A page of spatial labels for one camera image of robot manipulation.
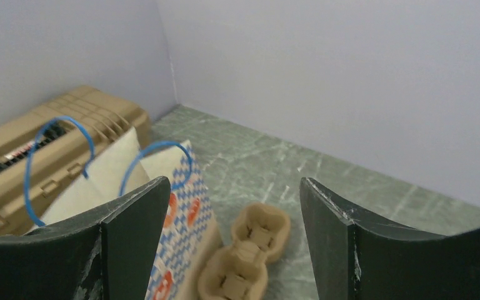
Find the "tan hard case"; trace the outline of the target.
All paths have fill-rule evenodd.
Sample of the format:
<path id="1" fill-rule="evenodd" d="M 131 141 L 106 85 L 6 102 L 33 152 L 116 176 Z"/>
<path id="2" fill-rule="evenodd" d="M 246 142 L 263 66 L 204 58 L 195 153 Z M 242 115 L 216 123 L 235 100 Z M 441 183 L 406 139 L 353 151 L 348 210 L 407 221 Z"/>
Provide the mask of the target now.
<path id="1" fill-rule="evenodd" d="M 0 236 L 33 226 L 24 207 L 42 215 L 86 163 L 134 129 L 150 143 L 149 114 L 134 102 L 79 86 L 0 126 Z"/>

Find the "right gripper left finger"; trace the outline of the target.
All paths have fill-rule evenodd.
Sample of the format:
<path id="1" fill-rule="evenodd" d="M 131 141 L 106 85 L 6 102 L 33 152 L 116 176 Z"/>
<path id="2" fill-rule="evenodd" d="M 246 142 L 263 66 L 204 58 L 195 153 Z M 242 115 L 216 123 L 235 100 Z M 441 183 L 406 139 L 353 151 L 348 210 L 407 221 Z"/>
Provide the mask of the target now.
<path id="1" fill-rule="evenodd" d="M 170 193 L 160 176 L 23 236 L 0 236 L 0 299 L 144 299 Z"/>

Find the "patterned paper bag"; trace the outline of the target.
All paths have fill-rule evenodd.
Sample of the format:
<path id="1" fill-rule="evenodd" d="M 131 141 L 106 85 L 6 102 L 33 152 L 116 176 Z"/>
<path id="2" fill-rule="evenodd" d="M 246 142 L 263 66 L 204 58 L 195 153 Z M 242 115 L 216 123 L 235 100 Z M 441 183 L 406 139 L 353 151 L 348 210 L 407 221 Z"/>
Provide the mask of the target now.
<path id="1" fill-rule="evenodd" d="M 134 129 L 91 158 L 82 174 L 38 216 L 24 200 L 34 230 L 130 193 L 160 176 L 171 186 L 169 204 L 144 299 L 196 299 L 196 277 L 221 244 L 208 190 L 189 141 L 139 147 Z"/>

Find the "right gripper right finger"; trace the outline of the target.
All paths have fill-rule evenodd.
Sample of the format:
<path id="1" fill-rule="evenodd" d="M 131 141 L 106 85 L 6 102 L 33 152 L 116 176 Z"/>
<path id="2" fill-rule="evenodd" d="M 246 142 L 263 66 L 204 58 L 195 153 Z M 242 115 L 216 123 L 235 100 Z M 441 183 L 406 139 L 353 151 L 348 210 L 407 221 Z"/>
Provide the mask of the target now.
<path id="1" fill-rule="evenodd" d="M 320 299 L 480 299 L 480 227 L 453 236 L 415 229 L 310 177 L 300 203 Z"/>

